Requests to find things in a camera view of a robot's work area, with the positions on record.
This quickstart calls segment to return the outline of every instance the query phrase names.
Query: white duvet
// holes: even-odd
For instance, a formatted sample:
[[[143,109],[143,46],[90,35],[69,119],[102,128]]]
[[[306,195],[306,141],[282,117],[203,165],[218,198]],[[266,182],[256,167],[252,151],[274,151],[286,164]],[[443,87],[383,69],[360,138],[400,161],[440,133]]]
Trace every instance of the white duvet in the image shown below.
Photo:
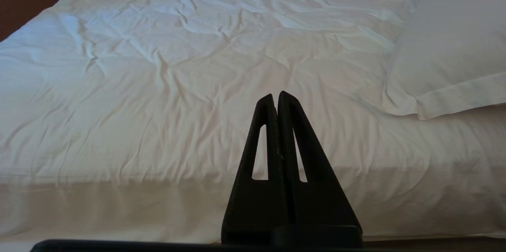
[[[506,236],[504,106],[419,121],[353,99],[414,1],[61,0],[0,43],[0,241],[218,241],[255,103],[281,90],[366,239]]]

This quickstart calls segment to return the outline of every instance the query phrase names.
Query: mattress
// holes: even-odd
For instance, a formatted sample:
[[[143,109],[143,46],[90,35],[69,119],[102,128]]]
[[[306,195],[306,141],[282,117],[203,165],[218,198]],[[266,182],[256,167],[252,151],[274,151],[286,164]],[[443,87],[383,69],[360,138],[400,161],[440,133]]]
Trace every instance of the mattress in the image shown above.
[[[0,43],[0,241],[219,241],[255,103],[282,90],[366,240],[504,237],[504,106],[419,121],[354,97],[416,2],[60,0]]]

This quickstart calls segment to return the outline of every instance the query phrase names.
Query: pillowcase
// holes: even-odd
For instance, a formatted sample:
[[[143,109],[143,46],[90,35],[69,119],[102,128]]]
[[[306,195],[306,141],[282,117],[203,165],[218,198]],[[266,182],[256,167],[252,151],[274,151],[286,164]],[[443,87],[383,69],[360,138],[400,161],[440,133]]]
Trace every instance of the pillowcase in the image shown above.
[[[379,88],[358,96],[422,120],[506,103],[506,0],[422,0]]]

